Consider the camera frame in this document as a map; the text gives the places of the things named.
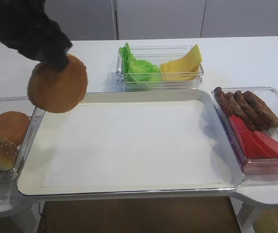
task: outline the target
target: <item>lettuce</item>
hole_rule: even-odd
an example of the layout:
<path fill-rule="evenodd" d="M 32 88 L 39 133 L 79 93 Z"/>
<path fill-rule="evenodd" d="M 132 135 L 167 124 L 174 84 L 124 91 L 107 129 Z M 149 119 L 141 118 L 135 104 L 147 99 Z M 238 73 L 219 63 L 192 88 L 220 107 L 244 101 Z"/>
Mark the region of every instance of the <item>lettuce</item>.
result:
<path fill-rule="evenodd" d="M 146 60 L 137 60 L 131 53 L 129 44 L 126 43 L 124 47 L 119 48 L 119 52 L 123 59 L 123 73 L 128 82 L 157 82 L 161 81 L 161 75 L 154 75 L 153 73 L 160 73 L 158 66 Z"/>

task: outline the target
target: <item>cheese slice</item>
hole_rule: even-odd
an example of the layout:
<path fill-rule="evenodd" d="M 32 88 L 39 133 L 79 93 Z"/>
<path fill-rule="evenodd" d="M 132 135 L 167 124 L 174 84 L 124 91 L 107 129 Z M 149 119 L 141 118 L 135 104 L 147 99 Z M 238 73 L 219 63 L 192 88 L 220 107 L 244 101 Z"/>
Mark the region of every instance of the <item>cheese slice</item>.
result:
<path fill-rule="evenodd" d="M 195 45 L 184 57 L 168 62 L 169 72 L 192 72 L 202 62 L 199 46 Z"/>
<path fill-rule="evenodd" d="M 198 73 L 199 72 L 199 66 L 196 67 L 193 71 L 191 72 L 196 72 Z M 163 80 L 164 81 L 190 81 L 190 80 L 193 80 L 197 77 L 197 74 L 195 75 L 192 75 L 190 73 L 188 74 L 176 74 L 176 73 L 166 73 L 166 74 L 163 74 Z"/>
<path fill-rule="evenodd" d="M 163 73 L 189 73 L 198 72 L 199 65 L 202 62 L 199 46 L 195 45 L 184 57 L 175 61 L 169 61 L 161 64 L 161 70 Z M 190 76 L 190 74 L 180 75 L 164 75 L 166 81 L 183 81 L 192 80 L 196 75 Z"/>

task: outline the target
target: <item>black glove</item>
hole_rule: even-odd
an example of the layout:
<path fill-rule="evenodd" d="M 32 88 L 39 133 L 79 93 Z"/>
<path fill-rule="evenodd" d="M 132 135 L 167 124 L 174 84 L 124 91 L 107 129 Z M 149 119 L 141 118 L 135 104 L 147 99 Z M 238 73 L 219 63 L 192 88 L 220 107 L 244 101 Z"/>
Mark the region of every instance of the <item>black glove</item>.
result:
<path fill-rule="evenodd" d="M 45 0 L 0 0 L 0 42 L 61 71 L 72 43 L 44 12 Z"/>

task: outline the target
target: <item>red tomato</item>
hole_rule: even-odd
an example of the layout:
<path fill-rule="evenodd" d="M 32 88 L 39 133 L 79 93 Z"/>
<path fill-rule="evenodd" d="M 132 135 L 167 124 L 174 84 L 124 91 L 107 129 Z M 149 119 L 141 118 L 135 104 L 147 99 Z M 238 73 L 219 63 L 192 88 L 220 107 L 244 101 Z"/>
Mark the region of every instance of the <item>red tomato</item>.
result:
<path fill-rule="evenodd" d="M 254 150 L 252 132 L 245 126 L 244 122 L 235 115 L 229 117 L 229 123 L 245 157 L 249 159 L 257 159 L 258 157 Z"/>
<path fill-rule="evenodd" d="M 269 159 L 272 158 L 272 156 L 265 151 L 258 143 L 257 141 L 252 137 L 253 139 L 253 145 L 254 145 L 254 151 L 256 153 L 257 159 Z"/>
<path fill-rule="evenodd" d="M 270 155 L 270 158 L 278 158 L 277 141 L 259 131 L 254 131 L 252 136 L 257 144 Z"/>

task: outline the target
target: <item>white table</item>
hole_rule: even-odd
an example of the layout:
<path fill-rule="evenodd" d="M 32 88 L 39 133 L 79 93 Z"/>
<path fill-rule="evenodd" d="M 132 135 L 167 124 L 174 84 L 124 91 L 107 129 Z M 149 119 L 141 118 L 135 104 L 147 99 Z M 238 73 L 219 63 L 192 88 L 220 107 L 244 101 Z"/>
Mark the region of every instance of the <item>white table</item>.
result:
<path fill-rule="evenodd" d="M 205 74 L 200 89 L 211 92 L 216 86 L 272 86 L 278 91 L 278 37 L 195 38 L 169 40 L 133 40 L 131 46 L 169 46 L 199 44 Z M 88 92 L 118 91 L 115 82 L 118 47 L 125 41 L 76 41 L 69 53 L 78 56 L 87 66 Z M 27 83 L 34 65 L 14 50 L 0 44 L 0 98 L 26 96 Z M 0 203 L 0 215 L 18 210 L 25 199 L 15 188 L 0 189 L 11 197 Z M 248 180 L 234 191 L 220 193 L 244 202 L 238 214 L 243 232 L 249 232 L 261 209 L 278 208 L 278 184 L 261 183 L 250 186 Z M 201 193 L 198 196 L 209 196 Z M 235 210 L 237 201 L 232 199 Z"/>

